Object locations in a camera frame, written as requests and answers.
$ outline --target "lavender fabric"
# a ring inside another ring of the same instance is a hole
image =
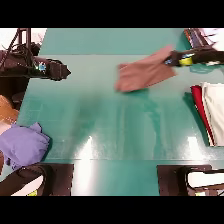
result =
[[[11,128],[0,135],[0,150],[5,164],[17,170],[40,162],[47,151],[50,138],[41,133],[38,123],[30,127],[12,124]]]

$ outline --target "garment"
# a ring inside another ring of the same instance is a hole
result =
[[[119,80],[115,84],[115,89],[131,92],[175,76],[172,67],[164,64],[171,51],[172,47],[166,46],[142,60],[119,65]]]
[[[224,146],[224,84],[202,83],[202,102],[216,146]]]
[[[40,162],[47,151],[50,138],[41,133],[38,123],[30,127],[12,124],[0,135],[0,148],[5,164],[13,170]]]
[[[205,110],[204,110],[204,106],[203,106],[203,102],[202,102],[202,89],[201,86],[191,86],[191,92],[192,92],[192,96],[194,98],[194,102],[196,105],[196,108],[198,110],[198,113],[205,125],[205,128],[208,132],[208,138],[210,140],[210,145],[213,146],[214,143],[214,138],[213,138],[213,134],[211,131],[211,128],[209,126],[206,114],[205,114]]]

